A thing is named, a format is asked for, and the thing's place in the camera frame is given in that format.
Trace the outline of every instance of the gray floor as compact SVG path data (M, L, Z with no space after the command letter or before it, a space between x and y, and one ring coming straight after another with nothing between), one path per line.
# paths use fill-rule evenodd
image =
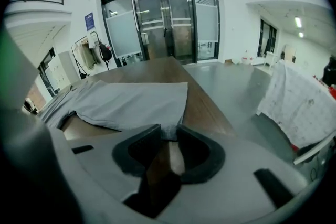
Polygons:
M267 90L269 74L251 65L204 63L184 67L217 104L239 137L263 146L293 165L295 153L285 134L274 121L255 114ZM319 160L324 156L325 152L321 152ZM310 180L311 170L317 168L317 158L294 167Z

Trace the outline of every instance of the white garment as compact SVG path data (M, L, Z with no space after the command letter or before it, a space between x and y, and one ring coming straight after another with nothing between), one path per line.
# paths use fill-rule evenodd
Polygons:
M281 60L275 65L257 114L260 112L274 120L298 148L336 131L336 100L325 86L292 62Z

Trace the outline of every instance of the wall sign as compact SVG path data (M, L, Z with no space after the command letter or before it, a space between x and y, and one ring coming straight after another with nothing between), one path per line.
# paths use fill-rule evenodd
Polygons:
M93 20L93 13L91 12L87 16L85 16L85 24L86 24L86 30L89 31L90 29L94 28L95 21Z

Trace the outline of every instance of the frosted glass panel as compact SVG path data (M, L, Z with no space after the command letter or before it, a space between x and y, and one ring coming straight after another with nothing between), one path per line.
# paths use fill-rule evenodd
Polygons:
M133 12L108 18L106 23L117 58L141 52Z
M218 9L196 3L198 41L218 42Z

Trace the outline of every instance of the ceiling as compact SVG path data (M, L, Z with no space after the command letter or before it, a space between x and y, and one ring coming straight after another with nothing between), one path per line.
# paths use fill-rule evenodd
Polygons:
M53 37L63 25L35 23L12 27L8 31L24 55L38 67L53 46Z
M255 6L269 13L285 32L311 40L330 52L336 53L336 23L332 10L308 3L292 1L269 1ZM298 28L295 17L301 18L302 28Z

